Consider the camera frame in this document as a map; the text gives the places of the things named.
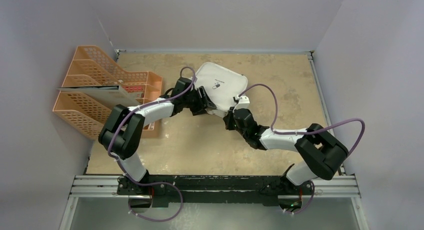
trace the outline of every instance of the robotic arm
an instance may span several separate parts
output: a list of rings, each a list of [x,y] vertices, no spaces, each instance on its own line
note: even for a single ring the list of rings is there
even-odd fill
[[[136,154],[144,126],[159,119],[174,116],[184,108],[189,108],[193,115],[204,114],[206,109],[216,108],[203,87],[193,88],[172,101],[160,103],[161,100],[182,93],[190,83],[190,79],[181,77],[172,89],[170,96],[162,95],[155,101],[158,104],[135,112],[127,120],[124,130],[118,130],[118,125],[138,106],[126,108],[118,105],[112,110],[98,140],[107,149],[114,133],[119,131],[112,146],[112,154],[118,157],[120,164],[134,180],[142,182],[143,178],[148,175],[148,171]],[[247,109],[249,100],[246,96],[235,96],[233,99],[236,103],[235,107],[230,108],[228,114],[223,118],[227,130],[238,131],[254,149],[283,149],[300,153],[304,161],[289,167],[282,176],[293,185],[299,186],[305,181],[317,177],[330,180],[347,158],[346,147],[327,131],[316,135],[296,134],[297,132],[312,132],[322,129],[321,125],[312,124],[308,128],[299,130],[278,130],[278,132],[294,132],[295,134],[276,134],[270,127],[257,124],[252,113]]]

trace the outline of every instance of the wall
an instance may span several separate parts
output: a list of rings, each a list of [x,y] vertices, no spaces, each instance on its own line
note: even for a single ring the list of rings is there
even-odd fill
[[[371,229],[423,229],[424,0],[344,0],[315,52],[331,120],[366,121],[346,162]],[[358,126],[335,130],[354,142]]]
[[[113,54],[83,0],[0,0],[1,229],[59,228],[91,141],[52,108],[77,45]]]
[[[116,48],[309,51],[342,0],[91,0]]]

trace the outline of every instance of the wooden table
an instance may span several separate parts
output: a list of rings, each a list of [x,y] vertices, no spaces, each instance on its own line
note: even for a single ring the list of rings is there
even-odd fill
[[[164,77],[164,88],[178,80],[180,69],[197,70],[214,62],[244,74],[249,83],[271,87],[278,99],[277,129],[299,129],[311,123],[326,125],[322,104],[306,55],[293,54],[149,54],[122,53],[118,64],[127,71],[153,71]],[[263,87],[246,95],[255,120],[269,126],[274,100]],[[295,152],[252,149],[236,131],[225,130],[216,115],[192,116],[190,110],[161,121],[157,139],[142,139],[137,154],[151,174],[193,175],[281,175],[302,160]],[[87,174],[120,174],[116,162],[94,143]]]

